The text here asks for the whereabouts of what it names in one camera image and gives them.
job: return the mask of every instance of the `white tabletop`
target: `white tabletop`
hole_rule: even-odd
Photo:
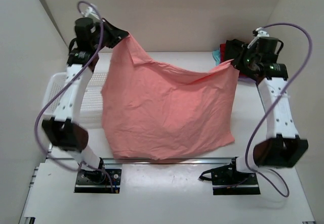
[[[207,72],[215,67],[211,52],[155,52],[149,54],[155,60],[168,62],[191,71]],[[107,72],[110,58],[111,53],[100,54],[100,60],[95,71]],[[235,143],[205,153],[202,156],[196,156],[196,158],[243,155],[250,135],[263,114],[263,106],[255,84],[239,81],[231,115],[231,132],[235,138]],[[93,151],[102,158],[113,158],[103,129],[88,129],[88,133],[88,144]],[[253,145],[265,140],[265,136],[266,124],[263,124],[254,138]],[[70,155],[58,148],[53,148],[52,154],[57,158],[71,158]]]
[[[73,160],[65,163],[76,167]],[[74,193],[76,173],[52,162],[40,165],[25,217],[34,224],[298,224],[314,221],[294,168],[279,172],[291,195],[285,199],[258,176],[261,195],[214,196],[197,180],[210,164],[124,164],[120,194]],[[274,175],[268,177],[284,190]]]
[[[210,52],[150,53],[160,61],[194,70],[214,67]],[[97,71],[107,71],[110,54],[102,54]],[[254,127],[263,115],[263,107],[254,84],[239,82],[231,116],[235,143],[198,157],[224,158],[241,156]],[[265,125],[254,143],[264,140]],[[112,158],[102,129],[89,129],[89,145],[103,158]],[[70,158],[58,149],[56,157]],[[72,159],[64,160],[76,167]],[[40,165],[27,203],[25,217],[35,217],[35,224],[273,224],[314,221],[295,168],[279,170],[291,195],[285,199],[258,176],[261,195],[213,196],[210,182],[197,178],[217,164],[123,164],[120,194],[74,193],[76,173],[59,168],[47,160]],[[278,177],[269,178],[284,190]]]

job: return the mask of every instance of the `pink cloth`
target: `pink cloth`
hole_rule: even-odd
[[[153,60],[128,36],[113,50],[101,92],[114,157],[192,157],[232,143],[237,79],[230,61],[188,71]]]

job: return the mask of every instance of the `black mounting plate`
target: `black mounting plate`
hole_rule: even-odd
[[[106,178],[106,181],[102,184],[96,184],[89,180],[87,177],[78,172],[75,181],[74,192],[75,193],[106,193],[106,194],[119,194],[120,193],[120,181],[122,180],[122,170],[119,168],[106,168],[106,172],[110,175],[113,181],[113,190],[111,192],[111,187],[109,180]],[[117,192],[114,186],[114,181],[117,185]]]
[[[213,195],[260,195],[258,179],[255,173],[242,173],[235,166],[226,165],[215,168],[212,172]],[[232,188],[217,188],[236,185]]]

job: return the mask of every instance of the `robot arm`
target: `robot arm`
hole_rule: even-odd
[[[266,140],[249,153],[248,163],[253,169],[261,166],[293,167],[307,150],[308,142],[299,138],[290,111],[288,92],[281,92],[288,79],[286,66],[276,62],[283,44],[279,39],[269,37],[262,28],[255,30],[254,36],[232,65],[256,81],[265,111],[280,94],[283,96],[267,117]],[[281,47],[276,53],[278,42],[281,42]],[[236,159],[236,170],[251,172],[244,157]]]
[[[65,85],[81,71],[98,48],[100,20],[91,7],[83,13],[83,16],[75,21],[76,38],[69,46]],[[103,25],[102,48],[113,48],[129,35],[128,32],[114,27],[105,19],[103,19]],[[42,121],[42,128],[52,145],[66,151],[78,164],[85,161],[89,166],[101,169],[103,160],[96,156],[88,146],[88,132],[78,124],[86,87],[98,60],[97,55],[80,77],[64,92],[53,116]],[[82,171],[93,182],[98,182],[103,175],[102,172],[95,171],[84,164]]]

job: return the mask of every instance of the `white wall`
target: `white wall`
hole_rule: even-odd
[[[45,0],[66,43],[78,0]],[[211,51],[226,39],[250,39],[278,0],[87,0],[147,51]]]
[[[269,23],[293,22],[312,36],[314,49],[309,65],[289,90],[295,124],[309,150],[297,166],[309,204],[318,223],[324,223],[324,0],[279,0]],[[294,28],[269,28],[285,43],[279,61],[290,76],[299,68],[307,52],[307,39]]]
[[[67,49],[39,0],[0,0],[0,223],[18,223],[42,160],[33,123]]]

